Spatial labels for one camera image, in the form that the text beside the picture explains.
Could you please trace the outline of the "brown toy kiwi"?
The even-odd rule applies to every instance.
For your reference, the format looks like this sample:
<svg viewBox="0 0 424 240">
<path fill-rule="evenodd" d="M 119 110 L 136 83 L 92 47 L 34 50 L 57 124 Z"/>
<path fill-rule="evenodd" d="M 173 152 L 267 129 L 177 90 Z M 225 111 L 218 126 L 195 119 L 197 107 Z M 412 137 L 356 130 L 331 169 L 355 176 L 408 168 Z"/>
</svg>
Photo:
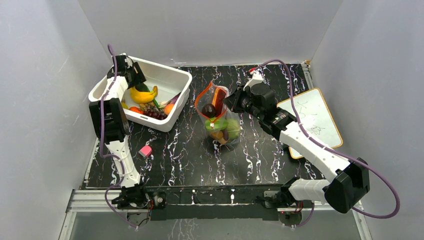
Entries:
<svg viewBox="0 0 424 240">
<path fill-rule="evenodd" d="M 217 140 L 221 145 L 225 145 L 229 141 L 229 133 L 226 129 L 214 131 L 210 134 L 210 137 Z"/>
</svg>

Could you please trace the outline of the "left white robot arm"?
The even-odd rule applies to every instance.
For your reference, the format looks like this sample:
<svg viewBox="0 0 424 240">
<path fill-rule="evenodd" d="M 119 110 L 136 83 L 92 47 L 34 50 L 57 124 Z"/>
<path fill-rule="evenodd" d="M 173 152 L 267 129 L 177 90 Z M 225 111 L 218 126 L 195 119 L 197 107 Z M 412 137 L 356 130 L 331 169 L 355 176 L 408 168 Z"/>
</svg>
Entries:
<svg viewBox="0 0 424 240">
<path fill-rule="evenodd" d="M 130 126 L 122 100 L 129 88 L 146 79 L 139 64 L 127 54 L 116 55 L 112 61 L 106 76 L 90 91 L 88 108 L 95 134 L 112 155 L 119 174 L 120 194 L 112 204 L 119 209 L 144 208 L 150 198 L 130 152 Z"/>
</svg>

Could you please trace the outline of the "dark brown toy fruit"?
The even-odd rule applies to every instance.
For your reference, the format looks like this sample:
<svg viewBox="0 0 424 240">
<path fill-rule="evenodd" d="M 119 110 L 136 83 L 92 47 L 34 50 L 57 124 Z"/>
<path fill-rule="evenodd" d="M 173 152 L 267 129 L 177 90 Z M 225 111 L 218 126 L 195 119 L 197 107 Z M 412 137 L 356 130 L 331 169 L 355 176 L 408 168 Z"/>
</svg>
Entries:
<svg viewBox="0 0 424 240">
<path fill-rule="evenodd" d="M 206 117 L 206 118 L 215 118 L 217 115 L 217 110 L 215 108 L 215 106 L 211 103 L 205 104 L 202 109 L 201 109 L 201 113 Z"/>
</svg>

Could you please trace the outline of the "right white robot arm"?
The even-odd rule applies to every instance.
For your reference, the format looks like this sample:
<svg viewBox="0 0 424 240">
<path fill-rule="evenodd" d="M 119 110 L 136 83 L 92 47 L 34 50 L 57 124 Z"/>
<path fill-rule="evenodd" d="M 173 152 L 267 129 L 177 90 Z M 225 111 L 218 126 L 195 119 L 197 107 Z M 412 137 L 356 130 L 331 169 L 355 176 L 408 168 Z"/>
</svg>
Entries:
<svg viewBox="0 0 424 240">
<path fill-rule="evenodd" d="M 324 175 L 321 180 L 292 178 L 273 196 L 263 198 L 266 207 L 295 207 L 300 201 L 317 201 L 345 214 L 369 192 L 365 161 L 347 160 L 305 136 L 300 122 L 289 111 L 277 106 L 274 91 L 265 83 L 238 86 L 223 103 L 233 113 L 255 117 L 264 132 L 295 149 Z"/>
</svg>

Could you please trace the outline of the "clear orange-zip bag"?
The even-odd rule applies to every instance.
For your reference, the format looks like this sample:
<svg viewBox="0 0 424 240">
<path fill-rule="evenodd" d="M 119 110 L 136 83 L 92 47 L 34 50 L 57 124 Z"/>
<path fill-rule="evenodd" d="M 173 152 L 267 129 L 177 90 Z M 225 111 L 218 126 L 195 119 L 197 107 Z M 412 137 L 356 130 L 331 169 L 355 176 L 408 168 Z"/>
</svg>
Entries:
<svg viewBox="0 0 424 240">
<path fill-rule="evenodd" d="M 240 116 L 224 104 L 229 95 L 227 87 L 211 81 L 194 102 L 208 137 L 220 145 L 235 145 L 240 139 Z"/>
</svg>

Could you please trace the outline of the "green toy cabbage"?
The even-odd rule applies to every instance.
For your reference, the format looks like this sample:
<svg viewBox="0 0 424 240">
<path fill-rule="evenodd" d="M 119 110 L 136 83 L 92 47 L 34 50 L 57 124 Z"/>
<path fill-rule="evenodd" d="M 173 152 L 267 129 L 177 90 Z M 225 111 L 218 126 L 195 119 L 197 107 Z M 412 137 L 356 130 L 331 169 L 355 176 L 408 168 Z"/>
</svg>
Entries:
<svg viewBox="0 0 424 240">
<path fill-rule="evenodd" d="M 238 138 L 241 130 L 240 121 L 237 119 L 228 119 L 227 122 L 228 124 L 226 130 L 228 132 L 229 140 Z"/>
</svg>

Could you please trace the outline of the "green toy starfruit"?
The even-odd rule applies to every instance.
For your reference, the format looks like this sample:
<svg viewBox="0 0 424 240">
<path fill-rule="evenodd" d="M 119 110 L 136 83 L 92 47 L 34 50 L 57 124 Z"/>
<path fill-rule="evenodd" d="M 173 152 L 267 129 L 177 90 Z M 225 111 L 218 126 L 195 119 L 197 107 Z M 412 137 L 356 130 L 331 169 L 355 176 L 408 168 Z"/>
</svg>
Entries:
<svg viewBox="0 0 424 240">
<path fill-rule="evenodd" d="M 221 131 L 228 127 L 228 120 L 220 118 L 208 118 L 204 121 L 204 127 L 207 131 Z"/>
</svg>

